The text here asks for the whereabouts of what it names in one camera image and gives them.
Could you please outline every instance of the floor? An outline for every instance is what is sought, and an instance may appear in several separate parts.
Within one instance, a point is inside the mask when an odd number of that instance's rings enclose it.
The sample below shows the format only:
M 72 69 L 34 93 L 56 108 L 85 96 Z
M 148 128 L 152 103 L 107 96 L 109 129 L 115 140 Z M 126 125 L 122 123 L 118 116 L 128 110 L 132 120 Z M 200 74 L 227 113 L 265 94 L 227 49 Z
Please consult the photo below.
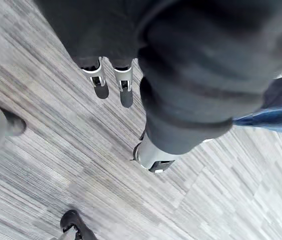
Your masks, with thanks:
M 0 148 L 0 240 L 48 240 L 77 208 L 100 240 L 282 240 L 282 134 L 237 127 L 163 174 L 130 162 L 135 101 L 93 88 L 29 0 L 0 0 L 0 104 L 28 122 Z

